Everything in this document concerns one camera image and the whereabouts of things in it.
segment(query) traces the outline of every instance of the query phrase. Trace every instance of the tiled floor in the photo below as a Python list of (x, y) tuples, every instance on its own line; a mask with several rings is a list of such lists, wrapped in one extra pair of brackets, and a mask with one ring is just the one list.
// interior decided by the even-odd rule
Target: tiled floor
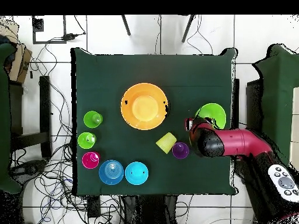
[[(33, 45), (32, 18), (30, 16), (8, 16), (8, 18), (19, 24), (19, 40), (25, 43), (27, 48), (33, 51), (33, 57), (36, 57), (44, 45)], [(43, 16), (42, 18), (44, 19), (44, 32), (36, 34), (37, 41), (47, 41), (63, 35), (62, 16)], [(69, 108), (71, 108), (71, 56), (69, 53), (71, 47), (80, 47), (92, 54), (155, 53), (155, 43), (159, 33), (158, 15), (127, 15), (126, 18), (131, 36), (127, 35), (121, 16), (77, 16), (86, 35), (68, 41), (67, 44), (48, 45), (48, 49), (58, 61), (50, 74), (50, 80), (64, 94)], [(162, 15), (162, 54), (198, 54), (198, 51), (187, 42), (181, 42), (188, 19), (189, 17), (186, 16)], [(197, 20), (198, 16), (193, 21), (187, 38), (197, 30)], [(67, 33), (82, 33), (74, 16), (66, 16), (66, 25)], [(199, 32), (210, 42), (214, 55), (218, 55), (228, 47), (238, 49), (236, 77), (240, 78), (239, 121), (246, 123), (245, 85), (259, 78), (251, 63), (264, 58), (268, 46), (273, 43), (284, 43), (288, 48), (296, 50), (299, 47), (298, 19), (290, 15), (203, 15)], [(189, 42), (203, 54), (212, 52), (209, 44), (198, 33)], [(40, 60), (44, 62), (48, 71), (55, 65), (54, 56), (45, 50), (40, 54)], [(46, 69), (40, 64), (42, 72)], [(22, 120), (24, 134), (39, 131), (39, 76), (39, 71), (33, 71), (33, 78), (31, 79), (28, 75), (24, 83)], [(61, 108), (62, 97), (55, 90), (51, 91), (51, 100)], [(52, 112), (52, 132), (55, 135), (60, 127), (59, 111), (52, 106)], [(71, 115), (68, 115), (67, 108), (64, 107), (62, 121), (68, 124), (69, 119), (71, 121)], [(60, 136), (53, 143), (54, 149), (64, 144), (65, 140), (69, 142), (66, 134), (64, 130), (60, 132)], [(27, 154), (21, 160), (41, 157), (39, 145), (26, 148), (26, 150)], [(21, 150), (17, 151), (17, 157), (22, 153)], [(61, 152), (53, 157), (54, 160), (60, 158)], [(71, 176), (71, 169), (68, 169), (67, 173)], [(23, 199), (25, 221), (34, 224), (41, 219), (40, 205), (44, 200), (44, 195), (41, 193), (44, 190), (41, 181), (37, 179), (35, 184), (33, 180), (26, 186)], [(184, 214), (187, 211), (186, 205), (178, 203), (176, 211), (178, 224), (251, 224), (253, 211), (245, 186), (236, 176), (234, 185), (239, 191), (235, 196), (195, 195), (190, 203), (189, 214)], [(190, 199), (191, 195), (180, 195), (178, 201), (183, 201), (188, 205)], [(110, 204), (111, 202), (104, 204), (102, 211), (107, 210)], [(113, 214), (112, 222), (118, 223), (119, 216), (116, 212)], [(76, 210), (65, 213), (64, 208), (53, 207), (47, 216), (51, 218), (51, 221), (42, 224), (57, 224), (58, 222), (59, 224), (84, 224)]]

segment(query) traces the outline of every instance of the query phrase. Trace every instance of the green bowl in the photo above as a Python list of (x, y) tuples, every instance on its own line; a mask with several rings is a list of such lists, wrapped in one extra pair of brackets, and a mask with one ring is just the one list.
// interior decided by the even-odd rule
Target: green bowl
[(96, 128), (103, 122), (103, 116), (96, 111), (89, 111), (84, 115), (84, 124), (89, 128)]
[(90, 132), (83, 132), (78, 137), (78, 144), (82, 149), (90, 149), (96, 142), (96, 136)]
[(219, 129), (223, 129), (227, 122), (224, 109), (217, 103), (209, 103), (202, 106), (196, 112), (195, 117), (212, 118), (214, 123), (213, 127), (218, 127)]

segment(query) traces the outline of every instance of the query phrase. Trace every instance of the blue cup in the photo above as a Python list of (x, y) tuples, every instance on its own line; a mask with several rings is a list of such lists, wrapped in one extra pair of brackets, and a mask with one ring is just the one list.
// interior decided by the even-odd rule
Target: blue cup
[(135, 186), (143, 184), (148, 178), (148, 169), (141, 162), (132, 162), (124, 172), (127, 181)]
[(124, 168), (116, 160), (105, 161), (99, 169), (100, 179), (107, 185), (113, 186), (121, 182), (124, 177)]

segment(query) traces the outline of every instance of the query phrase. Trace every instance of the pink cup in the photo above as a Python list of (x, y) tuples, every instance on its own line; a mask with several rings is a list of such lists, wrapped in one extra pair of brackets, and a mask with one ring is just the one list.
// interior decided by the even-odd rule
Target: pink cup
[(99, 164), (99, 161), (100, 154), (95, 151), (87, 152), (82, 157), (82, 164), (87, 169), (94, 169)]

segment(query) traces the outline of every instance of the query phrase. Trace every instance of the yellow bowl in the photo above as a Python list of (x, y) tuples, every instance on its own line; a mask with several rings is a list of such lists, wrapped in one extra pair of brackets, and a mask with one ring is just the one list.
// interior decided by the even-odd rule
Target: yellow bowl
[(124, 93), (120, 111), (130, 126), (150, 130), (163, 122), (168, 112), (168, 101), (156, 85), (138, 83)]

